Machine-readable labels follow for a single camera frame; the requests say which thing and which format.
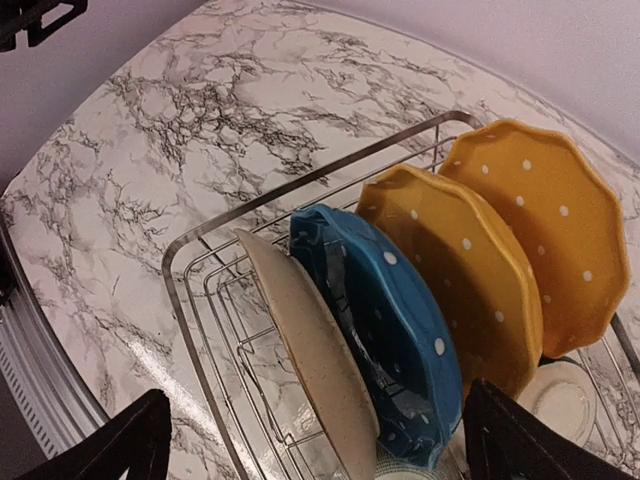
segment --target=marble countertop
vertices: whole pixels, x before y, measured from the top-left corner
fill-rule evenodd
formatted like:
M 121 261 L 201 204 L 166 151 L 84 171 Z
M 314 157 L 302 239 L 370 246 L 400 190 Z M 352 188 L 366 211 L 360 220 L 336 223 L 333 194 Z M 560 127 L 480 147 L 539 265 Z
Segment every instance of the marble countertop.
M 640 345 L 640 166 L 469 63 L 300 4 L 208 2 L 98 88 L 11 183 L 11 238 L 91 391 L 110 415 L 149 388 L 171 399 L 169 478 L 233 478 L 163 282 L 169 243 L 450 109 L 566 133 L 619 194 L 634 279 L 619 314 Z

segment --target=white marble pattern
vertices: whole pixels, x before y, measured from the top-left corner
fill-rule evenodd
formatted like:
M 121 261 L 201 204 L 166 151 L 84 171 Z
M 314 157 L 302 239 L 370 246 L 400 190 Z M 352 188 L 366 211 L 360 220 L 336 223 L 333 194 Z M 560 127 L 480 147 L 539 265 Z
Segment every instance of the white marble pattern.
M 562 131 L 618 192 L 634 278 L 619 313 L 640 345 L 640 167 L 499 78 L 315 8 L 207 3 L 106 81 L 12 182 L 2 200 L 12 239 L 89 388 L 112 415 L 149 388 L 167 391 L 169 478 L 234 475 L 162 280 L 167 245 L 282 182 L 449 109 Z M 264 209 L 243 222 L 271 215 Z M 612 385 L 607 400 L 637 439 L 620 386 L 608 380 L 615 372 L 596 373 Z M 633 392 L 640 400 L 640 389 Z M 625 459 L 636 474 L 639 452 Z

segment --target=small white plate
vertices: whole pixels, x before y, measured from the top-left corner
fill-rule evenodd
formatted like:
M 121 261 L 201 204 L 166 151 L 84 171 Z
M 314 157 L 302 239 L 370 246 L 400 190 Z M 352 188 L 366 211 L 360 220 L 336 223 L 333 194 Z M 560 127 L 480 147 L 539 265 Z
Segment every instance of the small white plate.
M 567 440 L 582 447 L 596 418 L 597 393 L 587 372 L 572 361 L 543 365 L 518 403 Z
M 351 478 L 374 478 L 378 418 L 351 351 L 298 261 L 262 237 L 235 230 L 324 432 Z

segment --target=plate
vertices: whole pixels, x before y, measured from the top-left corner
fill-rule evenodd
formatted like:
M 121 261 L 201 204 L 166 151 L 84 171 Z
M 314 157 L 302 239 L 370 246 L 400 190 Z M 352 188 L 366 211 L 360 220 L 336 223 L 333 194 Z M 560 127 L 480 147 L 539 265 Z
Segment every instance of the plate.
M 465 392 L 483 377 L 516 397 L 540 360 L 542 315 L 527 257 L 498 214 L 467 187 L 407 165 L 365 184 L 356 211 L 429 285 Z
M 444 452 L 435 468 L 417 468 L 401 462 L 384 450 L 378 450 L 376 480 L 460 480 L 455 460 Z
M 564 135 L 503 120 L 458 138 L 439 173 L 513 228 L 543 300 L 544 354 L 599 340 L 630 283 L 622 208 Z
M 380 444 L 437 463 L 460 421 L 462 383 L 442 314 L 420 275 L 377 228 L 316 205 L 291 217 L 291 255 L 347 339 L 380 422 Z
M 589 374 L 573 361 L 559 360 L 538 368 L 518 403 L 580 447 L 591 436 L 597 392 Z
M 261 237 L 236 230 L 291 363 L 350 478 L 371 480 L 380 427 L 367 388 L 327 305 L 304 268 Z

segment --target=dish rack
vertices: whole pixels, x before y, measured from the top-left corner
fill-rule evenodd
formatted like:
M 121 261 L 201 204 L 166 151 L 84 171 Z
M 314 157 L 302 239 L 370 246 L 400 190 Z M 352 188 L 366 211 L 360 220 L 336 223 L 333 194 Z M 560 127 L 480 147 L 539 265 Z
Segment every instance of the dish rack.
M 402 162 L 435 172 L 457 135 L 480 127 L 464 112 L 437 115 L 250 199 L 170 244 L 163 276 L 216 423 L 211 441 L 226 448 L 239 478 L 346 475 L 291 368 L 233 228 L 286 248 L 293 210 L 318 202 L 353 209 L 362 182 Z M 574 355 L 598 394 L 586 448 L 638 475 L 640 417 L 633 394 L 640 395 L 640 383 L 633 372 L 639 362 L 620 320 L 613 326 L 600 342 Z

